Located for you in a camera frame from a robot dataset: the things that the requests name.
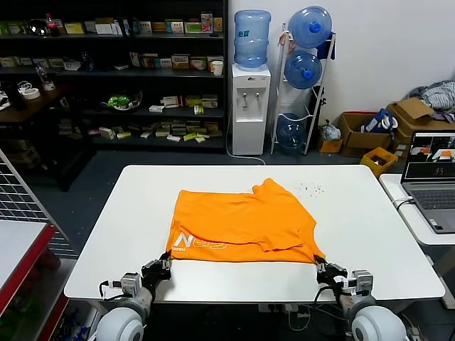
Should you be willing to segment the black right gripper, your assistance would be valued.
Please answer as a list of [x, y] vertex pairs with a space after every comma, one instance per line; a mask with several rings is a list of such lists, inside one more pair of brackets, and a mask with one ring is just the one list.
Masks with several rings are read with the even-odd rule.
[[348, 275], [345, 268], [338, 264], [327, 263], [324, 258], [316, 254], [314, 254], [314, 263], [317, 268], [316, 281], [319, 284], [336, 284], [337, 277], [346, 278]]

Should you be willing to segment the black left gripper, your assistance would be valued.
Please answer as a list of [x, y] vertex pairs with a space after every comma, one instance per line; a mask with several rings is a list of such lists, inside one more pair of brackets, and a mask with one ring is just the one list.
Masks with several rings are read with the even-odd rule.
[[142, 283], [160, 284], [171, 278], [171, 250], [164, 252], [159, 259], [150, 261], [141, 268]]

